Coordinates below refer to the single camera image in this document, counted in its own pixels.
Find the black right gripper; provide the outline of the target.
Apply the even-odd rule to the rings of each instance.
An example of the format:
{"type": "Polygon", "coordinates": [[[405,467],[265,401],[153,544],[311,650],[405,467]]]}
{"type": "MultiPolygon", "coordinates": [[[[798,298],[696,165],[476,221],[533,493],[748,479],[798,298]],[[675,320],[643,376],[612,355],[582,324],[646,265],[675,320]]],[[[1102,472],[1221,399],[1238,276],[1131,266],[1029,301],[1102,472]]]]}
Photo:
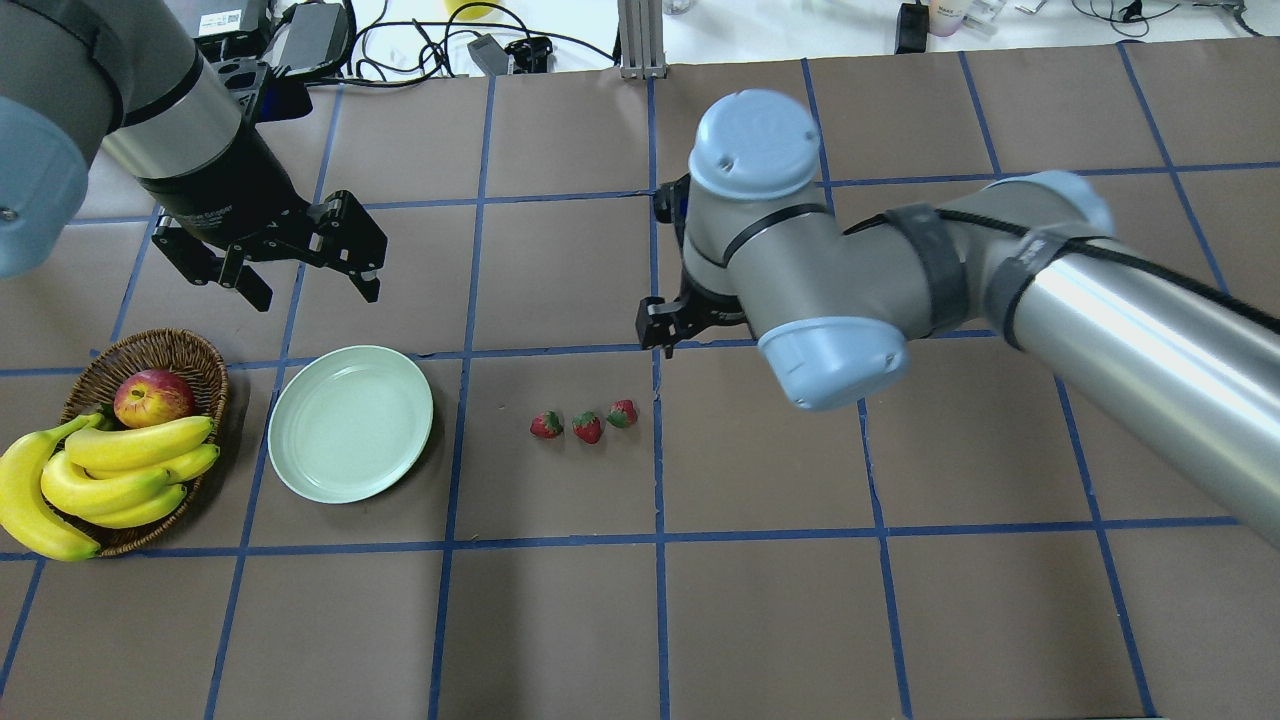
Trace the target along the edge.
{"type": "Polygon", "coordinates": [[[686,272],[682,272],[673,299],[652,295],[637,305],[636,338],[640,350],[658,348],[667,359],[673,357],[680,343],[718,328],[745,331],[748,338],[756,340],[756,332],[750,327],[736,295],[709,291],[686,272]]]}

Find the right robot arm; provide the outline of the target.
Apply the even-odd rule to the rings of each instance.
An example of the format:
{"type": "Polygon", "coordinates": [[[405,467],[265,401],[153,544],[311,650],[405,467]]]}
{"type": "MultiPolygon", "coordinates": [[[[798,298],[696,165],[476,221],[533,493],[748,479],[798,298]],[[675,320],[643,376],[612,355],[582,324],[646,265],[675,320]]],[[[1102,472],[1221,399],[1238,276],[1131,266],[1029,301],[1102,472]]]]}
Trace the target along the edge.
{"type": "Polygon", "coordinates": [[[653,199],[682,270],[676,299],[639,304],[644,348],[746,325],[787,400],[826,411],[895,383],[911,341],[982,319],[1277,543],[1275,316],[1135,255],[1071,172],[841,229],[819,164],[817,122],[785,94],[704,111],[687,173],[653,199]]]}

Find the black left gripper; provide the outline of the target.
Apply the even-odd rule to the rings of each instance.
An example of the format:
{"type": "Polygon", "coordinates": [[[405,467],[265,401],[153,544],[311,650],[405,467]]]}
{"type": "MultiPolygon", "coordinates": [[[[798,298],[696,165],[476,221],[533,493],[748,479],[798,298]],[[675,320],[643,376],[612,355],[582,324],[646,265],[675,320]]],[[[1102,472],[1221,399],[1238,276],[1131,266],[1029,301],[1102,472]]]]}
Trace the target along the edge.
{"type": "Polygon", "coordinates": [[[237,135],[195,169],[137,179],[165,215],[152,245],[191,284],[234,291],[266,313],[273,290],[250,264],[294,259],[340,273],[367,304],[380,297],[381,227],[347,190],[308,202],[257,135],[237,135]]]}

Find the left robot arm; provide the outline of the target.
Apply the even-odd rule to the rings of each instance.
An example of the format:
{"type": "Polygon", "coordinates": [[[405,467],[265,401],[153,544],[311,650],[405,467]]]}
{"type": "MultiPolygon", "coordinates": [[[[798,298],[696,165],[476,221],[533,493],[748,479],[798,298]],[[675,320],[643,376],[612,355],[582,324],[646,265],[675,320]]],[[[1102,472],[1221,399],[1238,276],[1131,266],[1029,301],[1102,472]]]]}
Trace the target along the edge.
{"type": "Polygon", "coordinates": [[[346,275],[378,301],[387,236],[344,190],[306,201],[257,131],[311,108],[289,76],[212,61],[163,1],[5,1],[4,277],[44,264],[105,150],[160,205],[152,241],[191,284],[266,311],[256,263],[346,275]]]}

